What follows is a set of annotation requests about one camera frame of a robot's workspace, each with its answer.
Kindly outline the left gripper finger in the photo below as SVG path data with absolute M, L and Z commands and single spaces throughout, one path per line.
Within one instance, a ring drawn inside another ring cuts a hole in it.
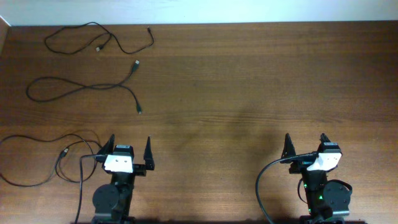
M 154 162 L 154 158 L 153 158 L 153 154 L 152 154 L 150 136 L 147 138 L 143 158 L 144 158 L 146 170 L 155 170 L 155 162 Z
M 104 156 L 110 154 L 114 149 L 114 140 L 115 140 L 115 135 L 112 134 L 107 143 L 97 152 L 97 155 Z

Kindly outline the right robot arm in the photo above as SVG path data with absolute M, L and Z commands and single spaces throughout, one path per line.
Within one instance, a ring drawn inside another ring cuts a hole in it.
M 353 192 L 350 184 L 327 179 L 327 174 L 338 167 L 341 149 L 321 134 L 316 151 L 298 155 L 289 134 L 285 135 L 281 159 L 289 164 L 290 174 L 300 174 L 308 206 L 308 215 L 299 218 L 300 223 L 344 223 L 349 215 L 349 203 Z

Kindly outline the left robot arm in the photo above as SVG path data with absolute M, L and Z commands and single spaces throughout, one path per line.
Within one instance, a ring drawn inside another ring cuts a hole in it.
M 97 152 L 95 160 L 102 163 L 103 170 L 111 175 L 111 181 L 96 189 L 92 202 L 95 214 L 92 223 L 135 223 L 129 215 L 136 177 L 145 177 L 148 170 L 155 169 L 150 138 L 144 149 L 143 164 L 134 163 L 134 148 L 115 144 L 115 136 Z

